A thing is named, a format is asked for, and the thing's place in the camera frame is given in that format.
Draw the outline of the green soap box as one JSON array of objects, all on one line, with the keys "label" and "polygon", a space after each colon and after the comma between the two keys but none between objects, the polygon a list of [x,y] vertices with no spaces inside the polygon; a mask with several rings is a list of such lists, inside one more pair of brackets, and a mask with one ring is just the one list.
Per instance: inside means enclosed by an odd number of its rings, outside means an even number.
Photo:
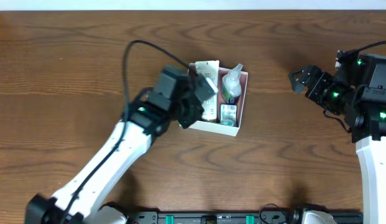
[{"label": "green soap box", "polygon": [[221,105],[220,106],[220,123],[225,126],[237,126],[237,106]]}]

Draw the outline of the clear pump bottle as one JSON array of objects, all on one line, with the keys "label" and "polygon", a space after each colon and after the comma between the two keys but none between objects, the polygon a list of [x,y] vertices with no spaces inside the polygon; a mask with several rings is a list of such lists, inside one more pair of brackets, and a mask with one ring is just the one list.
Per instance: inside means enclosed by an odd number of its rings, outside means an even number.
[{"label": "clear pump bottle", "polygon": [[242,93],[240,77],[243,64],[239,63],[236,67],[228,71],[222,78],[222,97],[227,104],[236,104]]}]

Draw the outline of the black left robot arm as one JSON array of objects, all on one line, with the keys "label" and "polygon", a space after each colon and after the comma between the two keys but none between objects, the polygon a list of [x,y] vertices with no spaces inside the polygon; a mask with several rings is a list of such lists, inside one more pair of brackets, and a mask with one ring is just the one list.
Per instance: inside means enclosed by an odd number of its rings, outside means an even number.
[{"label": "black left robot arm", "polygon": [[127,215],[103,201],[124,173],[165,133],[172,121],[186,129],[203,114],[202,104],[218,89],[209,78],[167,65],[155,86],[129,104],[103,147],[50,198],[27,204],[25,223],[127,223]]}]

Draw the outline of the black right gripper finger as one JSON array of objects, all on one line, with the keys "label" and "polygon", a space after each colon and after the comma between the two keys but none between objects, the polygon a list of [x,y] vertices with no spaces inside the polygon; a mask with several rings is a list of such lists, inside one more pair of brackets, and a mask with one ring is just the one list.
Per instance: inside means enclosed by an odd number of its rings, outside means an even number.
[{"label": "black right gripper finger", "polygon": [[288,78],[290,80],[292,90],[296,93],[302,93],[306,82],[305,70],[302,68],[300,70],[292,71],[288,75]]},{"label": "black right gripper finger", "polygon": [[307,65],[301,69],[302,78],[315,78],[322,75],[322,69],[316,65]]}]

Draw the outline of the white cream tube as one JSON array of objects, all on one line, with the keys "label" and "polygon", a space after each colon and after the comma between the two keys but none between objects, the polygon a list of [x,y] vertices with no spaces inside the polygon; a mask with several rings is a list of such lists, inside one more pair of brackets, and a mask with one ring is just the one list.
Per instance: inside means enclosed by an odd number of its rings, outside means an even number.
[{"label": "white cream tube", "polygon": [[[213,85],[218,89],[219,60],[197,61],[195,62],[197,73],[205,78],[209,78]],[[203,102],[204,109],[202,120],[215,123],[217,119],[218,94]]]}]

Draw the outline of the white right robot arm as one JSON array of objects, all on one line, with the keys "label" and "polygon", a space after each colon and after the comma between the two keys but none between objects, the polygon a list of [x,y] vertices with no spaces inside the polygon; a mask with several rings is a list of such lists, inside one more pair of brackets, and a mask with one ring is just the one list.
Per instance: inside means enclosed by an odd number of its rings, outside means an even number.
[{"label": "white right robot arm", "polygon": [[290,72],[292,90],[338,119],[356,146],[362,177],[363,222],[386,223],[386,57],[339,51],[336,74],[316,65]]}]

